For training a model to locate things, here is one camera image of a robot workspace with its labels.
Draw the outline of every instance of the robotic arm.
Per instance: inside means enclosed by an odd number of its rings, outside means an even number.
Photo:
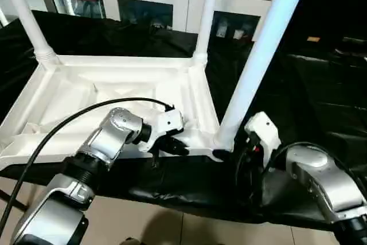
[[[278,130],[264,112],[245,126],[264,151],[264,167],[280,145]],[[295,145],[286,152],[286,172],[312,195],[341,245],[367,245],[367,201],[354,179],[318,147]]]
[[[166,139],[159,144],[173,146],[165,146],[164,151],[186,154],[185,145],[171,137],[183,129],[182,116],[175,109],[162,113],[151,126],[126,109],[112,109],[76,155],[64,160],[62,173],[52,179],[18,222],[11,243],[80,244],[88,227],[83,212],[93,201],[102,175],[110,170],[124,145],[134,143],[148,152],[156,141]]]

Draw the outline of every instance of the tiled floor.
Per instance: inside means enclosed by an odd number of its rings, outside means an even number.
[[[12,180],[0,178],[0,189],[11,192]],[[32,186],[25,184],[19,200],[27,203]],[[0,210],[5,203],[0,201]],[[21,212],[11,213],[1,245],[9,244]],[[127,237],[147,245],[337,245],[332,234],[283,225],[252,225],[207,219],[155,205],[97,197],[86,213],[83,245],[119,245]]]

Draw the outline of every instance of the black cable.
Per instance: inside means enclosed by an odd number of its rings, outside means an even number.
[[[0,189],[0,199],[3,200],[3,201],[5,201],[5,202],[9,202],[10,195],[7,194],[6,192],[4,192],[2,189]],[[18,200],[15,200],[15,202],[14,202],[14,208],[17,208],[17,209],[19,209],[22,212],[25,212],[28,209],[28,207],[25,204],[21,203]]]
[[[19,193],[19,190],[21,189],[21,186],[24,182],[25,176],[29,170],[29,168],[32,166],[32,164],[34,163],[34,161],[36,160],[37,156],[39,155],[39,153],[41,152],[42,148],[46,145],[46,143],[48,142],[48,140],[51,139],[51,137],[53,137],[55,135],[55,133],[57,133],[61,128],[63,128],[65,125],[67,125],[69,122],[71,122],[72,120],[80,117],[81,115],[90,112],[91,110],[94,110],[96,108],[99,108],[101,106],[106,106],[109,104],[113,104],[113,103],[121,103],[121,102],[133,102],[133,101],[143,101],[143,102],[153,102],[153,103],[157,103],[160,104],[162,106],[165,107],[166,111],[167,110],[171,110],[174,107],[161,102],[160,100],[155,100],[155,99],[149,99],[149,98],[123,98],[123,99],[114,99],[114,100],[107,100],[105,102],[101,102],[101,103],[97,103],[94,104],[92,106],[89,106],[83,110],[80,110],[79,112],[71,115],[69,118],[66,118],[65,120],[63,120],[61,123],[59,123],[56,127],[54,127],[47,135],[46,137],[41,141],[41,143],[37,146],[37,148],[35,149],[35,151],[33,152],[32,156],[29,158],[27,165],[25,166],[22,175],[19,177],[17,183],[15,184],[15,187],[13,189],[13,192],[11,193],[9,202],[6,205],[6,208],[4,210],[4,213],[1,217],[0,220],[0,238],[3,234],[6,222],[9,218],[10,215],[10,211],[17,199],[17,195]]]

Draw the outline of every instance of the cabinet door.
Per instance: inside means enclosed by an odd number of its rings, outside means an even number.
[[[153,17],[155,24],[185,32],[189,0],[103,0],[107,18],[113,20]]]
[[[189,0],[189,12],[186,31],[189,33],[198,33],[201,21],[201,13],[204,5],[204,0]],[[241,31],[242,26],[246,29],[246,25],[253,25],[251,32],[252,40],[256,41],[259,31],[263,24],[263,20],[271,5],[268,0],[216,0],[213,24],[216,24],[218,33],[225,30],[226,25],[230,25],[233,21],[237,27],[237,34]]]

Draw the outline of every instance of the table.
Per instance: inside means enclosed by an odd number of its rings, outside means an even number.
[[[61,55],[118,55],[190,57],[195,34],[124,25],[35,11],[46,39]],[[3,119],[37,63],[32,46],[18,20],[0,30]],[[252,43],[214,37],[206,68],[218,118],[223,118]],[[278,52],[247,114],[263,110],[278,126],[284,143],[318,142],[353,169],[367,184],[367,64],[364,59],[341,58],[305,47]],[[23,166],[11,166],[0,176],[16,179]],[[36,164],[26,180],[46,185],[60,164]],[[307,191],[286,173],[266,177],[263,197],[254,208],[246,205],[234,187],[233,164],[206,157],[160,160],[118,160],[104,177],[98,194],[136,200],[217,219],[262,223],[269,221],[327,230]],[[242,190],[251,190],[242,186]]]

